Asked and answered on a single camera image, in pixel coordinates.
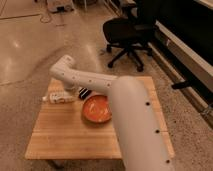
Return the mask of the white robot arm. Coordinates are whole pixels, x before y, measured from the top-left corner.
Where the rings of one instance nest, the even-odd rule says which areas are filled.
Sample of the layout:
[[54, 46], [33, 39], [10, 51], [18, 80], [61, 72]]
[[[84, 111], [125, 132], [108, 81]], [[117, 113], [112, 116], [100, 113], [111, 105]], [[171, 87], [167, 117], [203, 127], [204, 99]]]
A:
[[133, 76], [80, 71], [75, 64], [65, 55], [51, 66], [50, 74], [108, 97], [126, 171], [175, 171], [144, 83]]

